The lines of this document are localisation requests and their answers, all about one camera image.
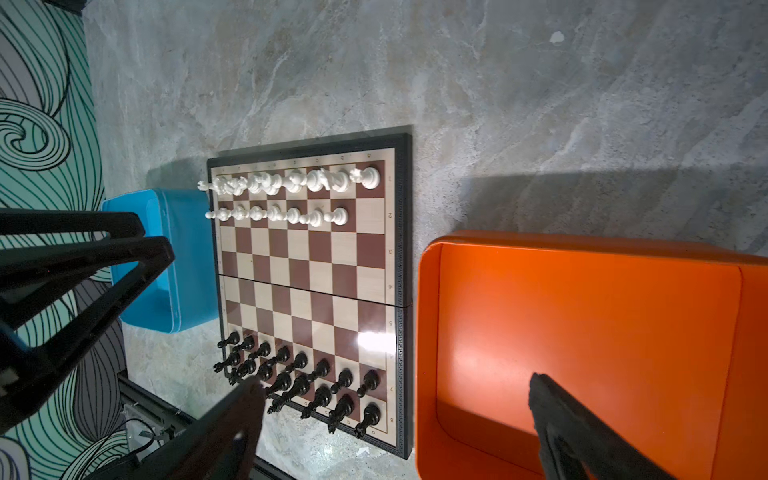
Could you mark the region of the black knight chess piece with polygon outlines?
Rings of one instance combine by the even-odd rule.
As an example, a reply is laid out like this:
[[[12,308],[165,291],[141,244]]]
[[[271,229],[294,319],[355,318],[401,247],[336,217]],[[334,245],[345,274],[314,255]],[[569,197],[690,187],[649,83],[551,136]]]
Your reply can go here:
[[[329,434],[335,433],[342,421],[354,412],[355,406],[355,401],[348,394],[343,395],[338,400],[336,407],[328,416],[327,429]]]

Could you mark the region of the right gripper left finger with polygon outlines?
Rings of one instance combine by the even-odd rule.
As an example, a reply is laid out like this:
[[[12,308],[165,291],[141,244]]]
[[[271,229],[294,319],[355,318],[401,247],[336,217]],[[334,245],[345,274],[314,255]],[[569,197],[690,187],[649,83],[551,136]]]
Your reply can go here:
[[[247,479],[254,465],[264,406],[261,383],[246,379],[128,477]]]

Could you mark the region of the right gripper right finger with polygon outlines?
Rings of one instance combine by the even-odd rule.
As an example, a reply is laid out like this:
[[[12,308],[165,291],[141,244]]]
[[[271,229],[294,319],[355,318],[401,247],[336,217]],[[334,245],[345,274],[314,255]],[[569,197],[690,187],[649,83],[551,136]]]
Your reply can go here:
[[[670,479],[550,376],[535,373],[528,405],[548,479]]]

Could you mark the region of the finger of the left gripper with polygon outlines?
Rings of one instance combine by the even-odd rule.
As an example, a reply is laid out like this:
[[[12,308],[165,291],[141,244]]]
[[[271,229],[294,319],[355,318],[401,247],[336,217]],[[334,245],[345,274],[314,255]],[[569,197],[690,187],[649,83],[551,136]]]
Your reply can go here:
[[[144,237],[135,213],[60,210],[1,210],[1,234],[106,232],[111,238]]]
[[[1,429],[35,414],[117,317],[173,262],[169,240],[133,237],[7,250],[1,255]],[[131,264],[118,283],[48,340],[19,329],[97,270]]]

